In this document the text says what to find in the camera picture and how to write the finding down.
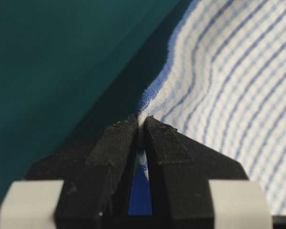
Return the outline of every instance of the checkered fabric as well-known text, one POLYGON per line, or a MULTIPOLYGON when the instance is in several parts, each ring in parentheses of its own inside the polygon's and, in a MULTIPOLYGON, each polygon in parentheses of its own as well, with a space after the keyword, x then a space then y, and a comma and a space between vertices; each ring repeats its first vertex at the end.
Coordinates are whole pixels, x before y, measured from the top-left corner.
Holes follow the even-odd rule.
POLYGON ((140 126, 148 115, 239 161, 286 214, 286 0, 192 1, 140 126))

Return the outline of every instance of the blue fabric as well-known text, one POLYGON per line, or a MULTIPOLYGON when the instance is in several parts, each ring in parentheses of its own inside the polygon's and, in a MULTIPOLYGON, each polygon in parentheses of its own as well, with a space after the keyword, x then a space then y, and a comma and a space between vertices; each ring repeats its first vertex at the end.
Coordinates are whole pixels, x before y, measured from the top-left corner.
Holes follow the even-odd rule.
POLYGON ((139 126, 148 115, 238 160, 286 214, 286 0, 192 1, 139 126))

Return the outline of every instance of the white pad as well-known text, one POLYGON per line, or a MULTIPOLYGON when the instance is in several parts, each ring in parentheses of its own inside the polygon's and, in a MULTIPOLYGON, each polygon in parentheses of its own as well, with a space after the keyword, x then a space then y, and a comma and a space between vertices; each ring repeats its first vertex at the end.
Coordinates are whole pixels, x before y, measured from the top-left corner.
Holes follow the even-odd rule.
POLYGON ((271 229, 272 218, 258 182, 209 180, 215 229, 271 229))
POLYGON ((0 229, 55 229, 63 180, 15 181, 0 208, 0 229))

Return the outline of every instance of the cloth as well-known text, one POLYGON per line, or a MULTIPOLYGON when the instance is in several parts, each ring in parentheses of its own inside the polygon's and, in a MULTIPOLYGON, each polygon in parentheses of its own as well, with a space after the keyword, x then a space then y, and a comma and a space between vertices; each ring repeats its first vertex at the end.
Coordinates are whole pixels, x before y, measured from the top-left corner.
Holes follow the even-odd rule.
POLYGON ((286 214, 286 0, 192 1, 140 127, 148 115, 239 161, 272 214, 286 214))

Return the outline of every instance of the dark green cloth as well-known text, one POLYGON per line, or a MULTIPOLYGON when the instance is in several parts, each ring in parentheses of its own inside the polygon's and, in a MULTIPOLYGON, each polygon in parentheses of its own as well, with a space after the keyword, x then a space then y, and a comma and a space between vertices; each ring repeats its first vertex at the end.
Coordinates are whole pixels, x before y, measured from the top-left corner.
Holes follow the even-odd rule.
POLYGON ((59 147, 178 1, 0 0, 0 203, 34 160, 59 147))

